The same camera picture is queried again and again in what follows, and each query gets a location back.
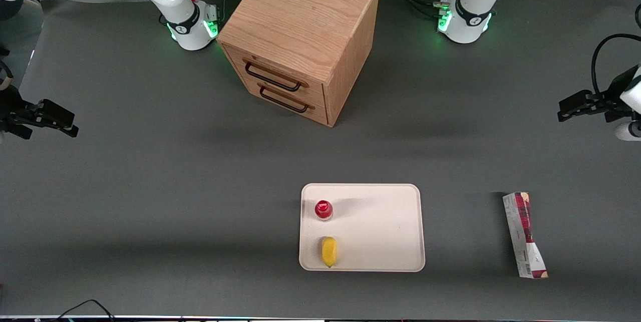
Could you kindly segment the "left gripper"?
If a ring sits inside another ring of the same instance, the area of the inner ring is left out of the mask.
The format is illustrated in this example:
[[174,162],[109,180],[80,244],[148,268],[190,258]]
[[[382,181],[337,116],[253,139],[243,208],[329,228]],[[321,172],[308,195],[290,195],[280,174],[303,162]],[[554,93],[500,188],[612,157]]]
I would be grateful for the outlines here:
[[639,112],[623,102],[622,95],[639,82],[637,75],[639,66],[629,68],[616,76],[609,87],[602,91],[594,79],[594,91],[601,108],[595,108],[595,98],[591,91],[579,91],[559,101],[558,121],[563,123],[581,115],[604,114],[607,123],[613,123],[629,117],[631,121],[639,121]]

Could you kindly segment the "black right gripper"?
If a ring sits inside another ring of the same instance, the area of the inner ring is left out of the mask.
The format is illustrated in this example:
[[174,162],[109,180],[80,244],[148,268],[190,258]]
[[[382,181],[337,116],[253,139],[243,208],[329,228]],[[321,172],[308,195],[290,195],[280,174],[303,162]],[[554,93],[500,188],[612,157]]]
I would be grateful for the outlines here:
[[[35,115],[39,121],[33,122]],[[73,125],[74,117],[73,112],[49,99],[39,101],[33,111],[32,103],[23,100],[18,89],[14,86],[9,86],[1,91],[2,136],[9,133],[29,140],[33,131],[26,127],[25,123],[31,123],[32,126],[58,130],[75,138],[79,128]]]

